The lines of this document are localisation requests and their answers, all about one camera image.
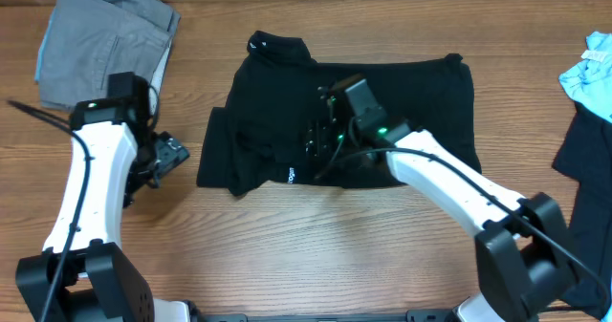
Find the black Sydrogen t-shirt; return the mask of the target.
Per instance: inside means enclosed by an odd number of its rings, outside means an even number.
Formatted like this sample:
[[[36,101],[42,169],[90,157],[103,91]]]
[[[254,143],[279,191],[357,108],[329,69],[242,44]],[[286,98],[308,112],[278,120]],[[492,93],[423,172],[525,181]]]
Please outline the black Sydrogen t-shirt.
[[[225,106],[212,109],[196,183],[241,196],[267,181],[382,188],[398,185],[388,172],[357,159],[322,170],[343,156],[340,128],[311,155],[309,135],[329,119],[321,87],[362,74],[381,106],[422,126],[455,157],[481,169],[473,131],[474,88],[459,54],[413,63],[318,63],[300,38],[255,32]]]

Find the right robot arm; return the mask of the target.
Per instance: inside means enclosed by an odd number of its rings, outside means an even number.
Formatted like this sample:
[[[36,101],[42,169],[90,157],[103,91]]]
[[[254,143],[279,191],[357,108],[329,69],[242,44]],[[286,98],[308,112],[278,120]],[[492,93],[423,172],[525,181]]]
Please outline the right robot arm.
[[[387,113],[362,75],[318,90],[326,110],[307,131],[317,177],[353,164],[385,169],[428,197],[474,241],[479,293],[456,321],[536,321],[579,281],[573,242],[558,204],[498,185],[451,155],[423,128]]]

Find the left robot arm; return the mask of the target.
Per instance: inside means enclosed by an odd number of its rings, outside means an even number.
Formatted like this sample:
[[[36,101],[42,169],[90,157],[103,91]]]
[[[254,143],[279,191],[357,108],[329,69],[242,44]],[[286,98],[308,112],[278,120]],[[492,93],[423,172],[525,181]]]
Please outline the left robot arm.
[[[195,321],[187,301],[154,297],[122,251],[122,211],[144,186],[189,156],[156,133],[158,92],[132,72],[108,77],[105,98],[79,102],[69,119],[20,102],[72,141],[72,162],[55,225],[40,254],[18,262],[15,282],[36,321]]]

